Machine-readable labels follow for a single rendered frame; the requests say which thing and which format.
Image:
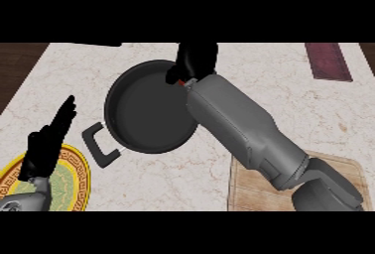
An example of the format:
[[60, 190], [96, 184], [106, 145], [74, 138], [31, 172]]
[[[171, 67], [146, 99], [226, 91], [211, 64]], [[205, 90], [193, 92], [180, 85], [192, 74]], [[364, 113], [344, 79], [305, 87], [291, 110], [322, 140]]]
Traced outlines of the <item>maroon rectangular block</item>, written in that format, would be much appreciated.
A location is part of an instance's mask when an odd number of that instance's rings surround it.
[[342, 51], [336, 43], [304, 44], [314, 79], [353, 81]]

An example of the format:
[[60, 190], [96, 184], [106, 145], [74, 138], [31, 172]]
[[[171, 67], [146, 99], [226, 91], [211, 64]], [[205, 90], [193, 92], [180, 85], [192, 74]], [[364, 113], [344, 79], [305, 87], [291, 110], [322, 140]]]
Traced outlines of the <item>pale wooden cutting board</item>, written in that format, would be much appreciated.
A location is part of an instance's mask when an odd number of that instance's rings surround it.
[[[353, 183], [363, 196], [362, 207], [372, 210], [372, 201], [364, 174], [359, 163], [347, 158], [305, 151], [311, 158], [319, 158]], [[229, 209], [248, 211], [294, 211], [291, 195], [295, 191], [277, 191], [255, 170], [246, 170], [236, 159], [230, 168]]]

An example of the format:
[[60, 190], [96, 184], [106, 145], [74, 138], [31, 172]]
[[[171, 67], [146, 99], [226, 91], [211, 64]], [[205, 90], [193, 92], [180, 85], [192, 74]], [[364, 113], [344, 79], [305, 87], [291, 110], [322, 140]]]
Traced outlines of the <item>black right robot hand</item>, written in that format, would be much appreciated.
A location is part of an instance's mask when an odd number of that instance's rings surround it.
[[192, 78], [201, 80], [215, 72], [218, 45], [215, 43], [178, 44], [175, 64], [165, 74], [165, 82], [174, 84]]

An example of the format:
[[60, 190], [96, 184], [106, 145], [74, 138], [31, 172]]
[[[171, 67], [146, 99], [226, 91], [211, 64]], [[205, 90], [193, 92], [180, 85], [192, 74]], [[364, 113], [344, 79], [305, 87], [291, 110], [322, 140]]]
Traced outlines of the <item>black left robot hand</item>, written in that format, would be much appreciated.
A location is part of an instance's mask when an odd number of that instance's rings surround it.
[[23, 157], [18, 180], [26, 182], [40, 177], [47, 178], [59, 161], [62, 144], [77, 116], [75, 97], [71, 95], [63, 102], [51, 124], [28, 135], [28, 150]]

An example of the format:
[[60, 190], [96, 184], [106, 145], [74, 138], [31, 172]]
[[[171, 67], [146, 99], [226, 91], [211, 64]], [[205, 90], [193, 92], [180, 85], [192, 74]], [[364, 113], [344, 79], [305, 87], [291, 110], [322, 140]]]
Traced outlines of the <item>yellow ornate plate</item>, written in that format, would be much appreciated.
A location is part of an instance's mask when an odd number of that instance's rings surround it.
[[[0, 171], [0, 200], [6, 195], [32, 192], [32, 184], [18, 180], [25, 153], [22, 153]], [[80, 150], [65, 144], [59, 161], [50, 176], [50, 211], [81, 211], [87, 208], [91, 192], [91, 170]]]

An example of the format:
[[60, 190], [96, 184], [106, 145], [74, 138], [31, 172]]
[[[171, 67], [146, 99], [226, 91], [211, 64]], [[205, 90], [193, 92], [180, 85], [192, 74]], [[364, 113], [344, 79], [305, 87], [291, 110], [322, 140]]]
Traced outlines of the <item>black flat object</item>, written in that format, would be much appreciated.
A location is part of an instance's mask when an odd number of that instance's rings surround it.
[[121, 43], [99, 43], [99, 42], [93, 42], [93, 43], [74, 43], [74, 44], [88, 45], [88, 46], [100, 46], [100, 47], [119, 47], [121, 46]]

